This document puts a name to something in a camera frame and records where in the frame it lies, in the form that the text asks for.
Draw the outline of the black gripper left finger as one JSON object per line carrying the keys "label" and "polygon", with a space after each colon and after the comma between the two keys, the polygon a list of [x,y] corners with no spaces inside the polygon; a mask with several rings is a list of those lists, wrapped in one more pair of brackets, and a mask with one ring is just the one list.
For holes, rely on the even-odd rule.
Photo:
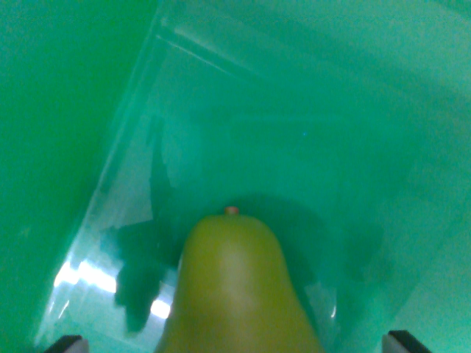
{"label": "black gripper left finger", "polygon": [[89,342],[81,335],[64,335],[56,340],[44,353],[88,353]]}

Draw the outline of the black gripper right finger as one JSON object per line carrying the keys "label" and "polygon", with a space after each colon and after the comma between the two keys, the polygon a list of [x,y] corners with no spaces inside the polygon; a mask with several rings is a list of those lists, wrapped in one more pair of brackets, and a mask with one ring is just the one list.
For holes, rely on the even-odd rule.
{"label": "black gripper right finger", "polygon": [[383,353],[431,353],[422,342],[407,330],[390,330],[381,340]]}

